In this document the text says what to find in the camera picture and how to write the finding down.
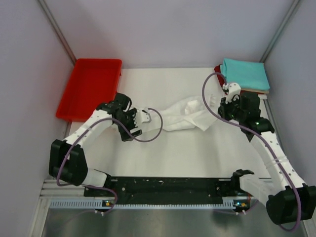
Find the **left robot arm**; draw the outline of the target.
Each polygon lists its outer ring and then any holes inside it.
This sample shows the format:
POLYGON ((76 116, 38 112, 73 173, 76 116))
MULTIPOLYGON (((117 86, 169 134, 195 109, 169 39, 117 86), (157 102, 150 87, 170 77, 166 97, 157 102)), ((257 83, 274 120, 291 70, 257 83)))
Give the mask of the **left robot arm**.
POLYGON ((64 181, 66 186, 95 186, 102 196, 111 192, 112 184, 106 180, 107 174, 88 167, 84 150, 113 124, 118 126, 123 142, 141 135, 142 131, 136 125, 138 111, 132 109, 131 104, 128 96, 117 93, 114 100, 99 104, 73 134, 51 144, 49 175, 56 178, 57 185, 63 186, 61 181, 64 181))

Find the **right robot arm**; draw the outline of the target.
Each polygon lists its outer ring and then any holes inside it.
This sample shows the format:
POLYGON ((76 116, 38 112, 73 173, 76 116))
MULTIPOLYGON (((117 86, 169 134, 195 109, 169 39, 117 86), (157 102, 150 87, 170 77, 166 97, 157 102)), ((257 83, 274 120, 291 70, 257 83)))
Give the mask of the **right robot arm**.
POLYGON ((276 225, 309 220, 316 209, 316 188, 296 173, 277 140, 271 122, 261 116, 260 98, 255 92, 223 97, 218 109, 224 122, 236 121, 267 169, 272 185, 268 186, 251 171, 238 170, 239 177, 230 183, 235 195, 249 192, 267 210, 276 225))

